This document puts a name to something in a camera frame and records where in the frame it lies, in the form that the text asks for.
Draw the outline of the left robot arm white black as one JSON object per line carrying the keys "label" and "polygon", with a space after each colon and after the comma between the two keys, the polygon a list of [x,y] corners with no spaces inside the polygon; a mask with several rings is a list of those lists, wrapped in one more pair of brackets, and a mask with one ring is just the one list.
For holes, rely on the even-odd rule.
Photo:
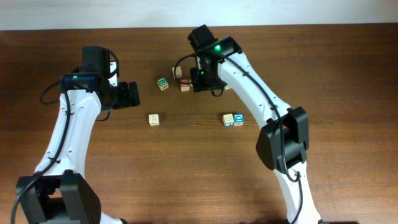
{"label": "left robot arm white black", "polygon": [[22,176],[10,222],[22,207],[29,223],[125,223],[102,211],[85,179],[85,161],[93,126],[102,111],[140,105],[135,82],[119,82],[119,60],[100,46],[84,47],[82,64],[62,76],[59,112],[52,137],[34,174]]}

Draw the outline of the wooden block blue side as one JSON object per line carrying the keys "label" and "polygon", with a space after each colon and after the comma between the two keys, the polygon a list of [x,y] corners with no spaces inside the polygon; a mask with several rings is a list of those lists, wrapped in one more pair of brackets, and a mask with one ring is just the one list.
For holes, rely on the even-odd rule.
{"label": "wooden block blue side", "polygon": [[234,116],[232,113],[224,114],[222,120],[225,127],[234,125]]}

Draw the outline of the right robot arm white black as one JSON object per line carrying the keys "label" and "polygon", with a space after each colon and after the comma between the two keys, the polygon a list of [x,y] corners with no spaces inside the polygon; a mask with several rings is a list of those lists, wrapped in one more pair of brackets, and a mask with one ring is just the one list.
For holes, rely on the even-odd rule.
{"label": "right robot arm white black", "polygon": [[254,116],[260,134],[256,151],[277,177],[289,223],[322,223],[307,177],[309,122],[306,111],[293,109],[256,73],[243,49],[230,36],[217,39],[206,25],[188,35],[197,61],[201,89],[229,85]]}

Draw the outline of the blue D wooden block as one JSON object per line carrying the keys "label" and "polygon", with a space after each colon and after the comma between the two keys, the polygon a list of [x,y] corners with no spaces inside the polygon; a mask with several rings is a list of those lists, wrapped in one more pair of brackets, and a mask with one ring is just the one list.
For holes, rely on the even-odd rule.
{"label": "blue D wooden block", "polygon": [[244,116],[243,114],[234,114],[234,125],[235,126],[242,126],[244,124]]}

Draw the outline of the wooden block number 2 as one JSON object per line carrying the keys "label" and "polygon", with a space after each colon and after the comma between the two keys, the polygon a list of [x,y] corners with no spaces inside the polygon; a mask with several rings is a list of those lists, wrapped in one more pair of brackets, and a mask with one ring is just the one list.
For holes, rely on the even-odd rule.
{"label": "wooden block number 2", "polygon": [[149,115],[149,124],[151,126],[158,126],[160,124],[160,119],[158,114]]}

